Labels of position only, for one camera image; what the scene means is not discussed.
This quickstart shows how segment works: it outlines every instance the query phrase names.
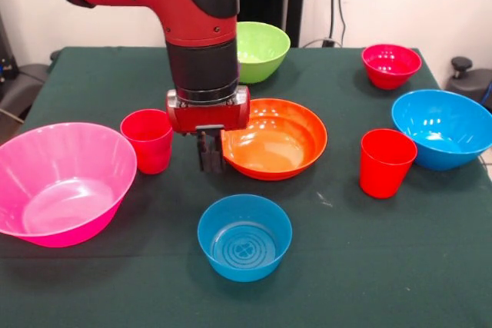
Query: orange plate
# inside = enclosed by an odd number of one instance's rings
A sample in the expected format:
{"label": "orange plate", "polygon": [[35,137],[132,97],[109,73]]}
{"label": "orange plate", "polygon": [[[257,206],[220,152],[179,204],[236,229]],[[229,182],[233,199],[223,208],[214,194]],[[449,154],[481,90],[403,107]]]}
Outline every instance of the orange plate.
{"label": "orange plate", "polygon": [[291,101],[251,101],[248,128],[222,132],[225,159],[263,181],[293,177],[312,165],[328,142],[321,119]]}

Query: pink bowl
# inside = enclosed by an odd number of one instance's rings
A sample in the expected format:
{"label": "pink bowl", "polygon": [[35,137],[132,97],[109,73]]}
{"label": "pink bowl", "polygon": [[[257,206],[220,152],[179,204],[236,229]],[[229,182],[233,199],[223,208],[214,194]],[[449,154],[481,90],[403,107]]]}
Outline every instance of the pink bowl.
{"label": "pink bowl", "polygon": [[135,178],[137,158],[117,131],[61,123],[0,147],[0,232],[67,247],[101,232]]}
{"label": "pink bowl", "polygon": [[372,45],[362,51],[367,76],[378,88],[393,90],[408,81],[422,66],[415,51],[398,45]]}

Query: cup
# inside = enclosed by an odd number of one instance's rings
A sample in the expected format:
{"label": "cup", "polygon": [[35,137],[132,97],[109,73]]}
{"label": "cup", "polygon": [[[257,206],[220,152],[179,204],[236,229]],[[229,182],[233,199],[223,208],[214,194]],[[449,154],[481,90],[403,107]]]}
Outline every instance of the cup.
{"label": "cup", "polygon": [[362,190],[378,199],[394,196],[417,157],[417,145],[399,131],[380,128],[361,140]]}
{"label": "cup", "polygon": [[121,122],[120,131],[135,149],[140,172],[158,174],[168,167],[173,130],[165,111],[135,111]]}

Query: bowl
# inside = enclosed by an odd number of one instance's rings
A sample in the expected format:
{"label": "bowl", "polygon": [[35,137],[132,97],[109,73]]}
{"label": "bowl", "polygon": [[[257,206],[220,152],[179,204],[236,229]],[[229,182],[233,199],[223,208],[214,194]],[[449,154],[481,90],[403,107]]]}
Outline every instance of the bowl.
{"label": "bowl", "polygon": [[239,81],[255,84],[270,77],[285,58],[291,40],[281,29],[261,22],[238,22]]}
{"label": "bowl", "polygon": [[0,147],[0,232],[44,247],[84,242],[111,221],[137,158],[117,131],[60,123]]}
{"label": "bowl", "polygon": [[367,76],[378,88],[399,88],[422,66],[415,51],[399,45],[372,45],[362,51]]}
{"label": "bowl", "polygon": [[198,242],[214,270],[229,280],[265,278],[292,240],[287,214],[264,197],[241,194],[212,204],[198,222]]}
{"label": "bowl", "polygon": [[224,157],[242,174],[280,181],[310,167],[326,148],[321,119],[302,105],[281,99],[251,101],[248,127],[222,132]]}
{"label": "bowl", "polygon": [[492,114],[448,91],[419,90],[399,97],[394,125],[417,144],[415,163],[445,171],[472,161],[492,145]]}

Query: green tablecloth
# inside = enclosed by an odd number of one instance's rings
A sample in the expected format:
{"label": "green tablecloth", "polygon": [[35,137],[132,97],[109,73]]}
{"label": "green tablecloth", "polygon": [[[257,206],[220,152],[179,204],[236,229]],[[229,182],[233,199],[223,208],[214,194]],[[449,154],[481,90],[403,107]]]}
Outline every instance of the green tablecloth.
{"label": "green tablecloth", "polygon": [[[427,66],[379,91],[359,49],[289,51],[256,97],[317,113],[329,142],[289,181],[198,171],[195,141],[176,136],[171,166],[138,175],[114,221],[62,250],[0,237],[4,327],[492,326],[492,186],[478,161],[443,173],[413,167],[398,195],[357,185],[359,141],[391,127],[396,97],[435,88]],[[161,48],[68,48],[25,124],[93,121],[118,129],[163,108],[171,75]],[[220,197],[262,194],[289,214],[294,237],[279,269],[257,283],[218,276],[199,249],[201,213]]]}

